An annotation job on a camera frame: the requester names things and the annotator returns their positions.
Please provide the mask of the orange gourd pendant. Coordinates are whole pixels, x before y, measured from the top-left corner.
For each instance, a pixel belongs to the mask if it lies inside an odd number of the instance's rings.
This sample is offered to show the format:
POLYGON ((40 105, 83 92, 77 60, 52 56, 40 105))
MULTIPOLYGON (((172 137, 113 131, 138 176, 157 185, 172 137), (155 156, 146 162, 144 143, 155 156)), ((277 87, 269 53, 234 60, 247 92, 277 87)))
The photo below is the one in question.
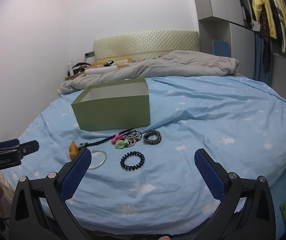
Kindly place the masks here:
POLYGON ((71 141, 70 146, 68 147, 68 151, 70 159, 73 160, 79 152, 78 146, 74 141, 71 141))

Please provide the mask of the silver bangle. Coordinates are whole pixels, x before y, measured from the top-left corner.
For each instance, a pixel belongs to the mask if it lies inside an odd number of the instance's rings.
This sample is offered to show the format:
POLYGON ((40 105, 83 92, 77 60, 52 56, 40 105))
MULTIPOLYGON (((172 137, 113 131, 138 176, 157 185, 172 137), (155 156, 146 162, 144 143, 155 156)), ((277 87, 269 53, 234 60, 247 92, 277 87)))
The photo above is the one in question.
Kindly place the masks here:
POLYGON ((89 166, 89 170, 95 170, 98 169, 99 167, 101 167, 106 159, 107 159, 107 155, 105 151, 101 151, 101 150, 93 150, 91 151, 91 164, 89 166))

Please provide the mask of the pink hair clip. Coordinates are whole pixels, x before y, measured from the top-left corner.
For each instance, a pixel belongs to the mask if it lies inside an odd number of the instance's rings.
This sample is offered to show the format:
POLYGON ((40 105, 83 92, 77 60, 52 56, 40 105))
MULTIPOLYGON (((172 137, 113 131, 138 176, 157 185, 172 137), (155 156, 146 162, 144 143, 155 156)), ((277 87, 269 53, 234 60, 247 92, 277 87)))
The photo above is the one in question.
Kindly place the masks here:
POLYGON ((117 133, 112 139, 111 139, 111 143, 112 144, 116 144, 117 141, 119 140, 123 140, 123 135, 121 133, 117 133))

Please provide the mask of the green hair clip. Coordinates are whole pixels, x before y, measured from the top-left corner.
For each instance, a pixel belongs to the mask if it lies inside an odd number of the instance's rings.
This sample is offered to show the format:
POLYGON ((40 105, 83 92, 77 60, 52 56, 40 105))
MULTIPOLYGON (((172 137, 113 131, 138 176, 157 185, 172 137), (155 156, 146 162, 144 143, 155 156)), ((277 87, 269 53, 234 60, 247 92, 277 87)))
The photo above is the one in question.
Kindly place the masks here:
POLYGON ((125 140, 118 140, 116 143, 115 143, 115 147, 117 149, 123 149, 123 148, 126 148, 128 147, 129 145, 129 141, 127 139, 125 140))

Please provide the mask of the black gold patterned bangle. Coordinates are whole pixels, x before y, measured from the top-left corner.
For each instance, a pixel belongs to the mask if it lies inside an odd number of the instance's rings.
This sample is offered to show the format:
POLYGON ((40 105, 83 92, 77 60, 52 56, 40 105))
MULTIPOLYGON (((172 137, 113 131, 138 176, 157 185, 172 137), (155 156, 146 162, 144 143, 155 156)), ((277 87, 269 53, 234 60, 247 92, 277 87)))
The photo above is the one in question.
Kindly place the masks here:
POLYGON ((161 143, 162 136, 161 133, 157 130, 151 130, 144 134, 144 142, 148 145, 157 145, 161 143))

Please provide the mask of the white bottle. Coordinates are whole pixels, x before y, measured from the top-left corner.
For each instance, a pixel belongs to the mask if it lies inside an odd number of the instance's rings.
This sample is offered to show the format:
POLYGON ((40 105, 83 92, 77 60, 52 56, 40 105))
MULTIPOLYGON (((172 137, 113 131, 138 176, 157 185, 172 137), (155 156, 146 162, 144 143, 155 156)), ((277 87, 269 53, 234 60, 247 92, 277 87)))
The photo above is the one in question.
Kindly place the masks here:
POLYGON ((72 76, 73 75, 73 67, 72 67, 72 64, 69 63, 68 64, 68 76, 72 76))

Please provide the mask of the light blue bed sheet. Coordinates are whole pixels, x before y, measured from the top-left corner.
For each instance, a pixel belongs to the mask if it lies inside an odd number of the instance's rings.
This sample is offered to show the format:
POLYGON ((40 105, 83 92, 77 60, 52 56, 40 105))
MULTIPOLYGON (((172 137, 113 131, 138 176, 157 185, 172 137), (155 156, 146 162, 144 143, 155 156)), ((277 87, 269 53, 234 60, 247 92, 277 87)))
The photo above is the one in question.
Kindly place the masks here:
POLYGON ((189 232, 218 207, 194 164, 204 148, 229 172, 263 175, 274 184, 286 169, 286 100, 262 82, 240 76, 152 77, 150 129, 161 143, 137 142, 136 171, 119 164, 126 150, 111 142, 105 163, 88 170, 67 201, 79 224, 114 235, 189 232))

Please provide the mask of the green cardboard box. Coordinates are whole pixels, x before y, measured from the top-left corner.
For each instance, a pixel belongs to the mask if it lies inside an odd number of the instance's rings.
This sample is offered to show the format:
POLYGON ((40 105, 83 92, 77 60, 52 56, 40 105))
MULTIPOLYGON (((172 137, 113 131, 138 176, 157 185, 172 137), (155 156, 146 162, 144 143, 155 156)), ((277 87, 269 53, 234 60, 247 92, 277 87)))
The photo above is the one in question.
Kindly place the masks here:
POLYGON ((72 103, 80 129, 107 131, 151 124, 150 97, 145 79, 93 85, 72 103))

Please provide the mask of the blue curtain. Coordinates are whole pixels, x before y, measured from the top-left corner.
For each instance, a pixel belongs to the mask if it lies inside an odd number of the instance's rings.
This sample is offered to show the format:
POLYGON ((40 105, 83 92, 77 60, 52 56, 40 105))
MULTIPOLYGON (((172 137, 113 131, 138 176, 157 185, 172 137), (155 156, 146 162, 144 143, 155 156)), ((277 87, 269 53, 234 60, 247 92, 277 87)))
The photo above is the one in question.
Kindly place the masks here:
POLYGON ((253 79, 264 82, 268 86, 272 85, 273 79, 271 57, 270 41, 266 42, 258 33, 255 33, 255 64, 253 79))

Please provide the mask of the cream quilted headboard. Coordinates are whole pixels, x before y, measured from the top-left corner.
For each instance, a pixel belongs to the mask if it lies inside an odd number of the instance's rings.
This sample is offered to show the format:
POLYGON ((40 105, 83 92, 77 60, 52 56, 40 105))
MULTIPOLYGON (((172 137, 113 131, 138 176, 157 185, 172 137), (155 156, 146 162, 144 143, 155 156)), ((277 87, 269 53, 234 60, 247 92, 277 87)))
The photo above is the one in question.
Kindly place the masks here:
POLYGON ((200 51, 197 31, 140 31, 101 38, 93 42, 97 62, 119 59, 142 61, 166 55, 175 50, 200 51))

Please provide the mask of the grey duvet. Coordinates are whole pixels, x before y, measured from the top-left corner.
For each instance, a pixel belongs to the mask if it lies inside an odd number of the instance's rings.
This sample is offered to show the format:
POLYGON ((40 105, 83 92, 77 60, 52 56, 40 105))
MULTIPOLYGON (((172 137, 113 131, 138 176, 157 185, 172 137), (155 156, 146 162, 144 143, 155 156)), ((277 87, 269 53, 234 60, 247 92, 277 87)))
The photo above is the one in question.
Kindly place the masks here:
POLYGON ((157 59, 147 59, 102 74, 83 74, 62 82, 59 95, 71 94, 92 85, 164 76, 226 76, 240 73, 240 62, 232 57, 189 50, 175 50, 157 59))

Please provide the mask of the blue chair back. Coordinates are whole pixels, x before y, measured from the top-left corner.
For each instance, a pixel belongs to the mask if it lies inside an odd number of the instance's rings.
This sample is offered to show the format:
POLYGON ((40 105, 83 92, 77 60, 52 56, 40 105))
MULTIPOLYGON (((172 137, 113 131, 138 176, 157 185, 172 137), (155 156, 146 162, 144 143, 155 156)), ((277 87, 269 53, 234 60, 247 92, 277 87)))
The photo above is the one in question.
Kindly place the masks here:
POLYGON ((221 40, 212 41, 212 53, 215 56, 231 57, 231 49, 228 42, 221 40))

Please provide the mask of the grey white wardrobe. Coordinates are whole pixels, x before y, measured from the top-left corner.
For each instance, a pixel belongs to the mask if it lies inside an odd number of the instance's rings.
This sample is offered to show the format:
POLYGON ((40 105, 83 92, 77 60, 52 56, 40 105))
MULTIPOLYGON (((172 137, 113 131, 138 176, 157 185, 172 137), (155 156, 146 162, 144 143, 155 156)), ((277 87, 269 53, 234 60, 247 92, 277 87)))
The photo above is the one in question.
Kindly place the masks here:
POLYGON ((240 62, 240 74, 253 78, 255 35, 244 26, 240 0, 195 0, 200 51, 213 53, 212 41, 229 44, 231 56, 240 62))

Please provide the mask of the yellow garment on rack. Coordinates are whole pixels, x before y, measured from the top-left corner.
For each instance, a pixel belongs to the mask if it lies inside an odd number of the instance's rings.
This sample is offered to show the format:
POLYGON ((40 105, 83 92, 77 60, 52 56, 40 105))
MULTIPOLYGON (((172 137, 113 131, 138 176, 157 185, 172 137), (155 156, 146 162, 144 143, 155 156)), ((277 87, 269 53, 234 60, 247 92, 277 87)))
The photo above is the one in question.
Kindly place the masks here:
POLYGON ((260 25, 260 31, 267 31, 268 28, 269 37, 272 39, 277 39, 270 0, 252 0, 252 9, 256 21, 260 25))

